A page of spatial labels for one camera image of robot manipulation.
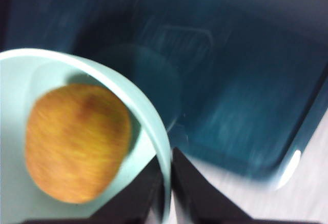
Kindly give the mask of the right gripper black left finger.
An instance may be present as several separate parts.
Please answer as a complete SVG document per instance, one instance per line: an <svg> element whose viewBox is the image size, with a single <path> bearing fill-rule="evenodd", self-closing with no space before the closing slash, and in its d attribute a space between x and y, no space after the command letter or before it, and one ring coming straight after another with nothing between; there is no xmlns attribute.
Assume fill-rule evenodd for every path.
<svg viewBox="0 0 328 224"><path fill-rule="evenodd" d="M163 176L154 156L136 178L88 218L32 219L23 223L145 223L154 199L163 213Z"/></svg>

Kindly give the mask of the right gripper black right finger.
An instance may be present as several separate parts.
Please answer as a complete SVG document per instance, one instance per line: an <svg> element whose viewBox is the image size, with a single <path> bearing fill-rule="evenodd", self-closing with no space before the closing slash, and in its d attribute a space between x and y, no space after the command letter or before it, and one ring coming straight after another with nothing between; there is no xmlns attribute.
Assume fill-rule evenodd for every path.
<svg viewBox="0 0 328 224"><path fill-rule="evenodd" d="M252 223L253 219L210 184L178 149L173 149L173 191L193 223Z"/></svg>

